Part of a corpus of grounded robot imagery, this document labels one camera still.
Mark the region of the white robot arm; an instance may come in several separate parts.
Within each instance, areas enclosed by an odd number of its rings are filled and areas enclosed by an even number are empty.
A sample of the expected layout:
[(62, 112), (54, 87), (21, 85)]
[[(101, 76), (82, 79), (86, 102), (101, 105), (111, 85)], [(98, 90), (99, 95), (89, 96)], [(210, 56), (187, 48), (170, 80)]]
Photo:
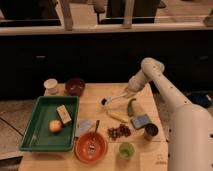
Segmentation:
[(168, 171), (213, 171), (213, 116), (176, 88), (164, 69), (160, 61), (144, 58), (128, 89), (139, 92), (152, 81), (171, 111)]

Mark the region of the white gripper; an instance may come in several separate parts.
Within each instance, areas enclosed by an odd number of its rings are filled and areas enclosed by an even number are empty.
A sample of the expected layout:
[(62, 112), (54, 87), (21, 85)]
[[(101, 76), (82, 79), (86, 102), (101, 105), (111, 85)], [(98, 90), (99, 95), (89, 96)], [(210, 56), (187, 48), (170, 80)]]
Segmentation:
[(128, 82), (128, 88), (132, 92), (141, 91), (147, 83), (147, 80), (144, 75), (134, 75), (130, 78)]

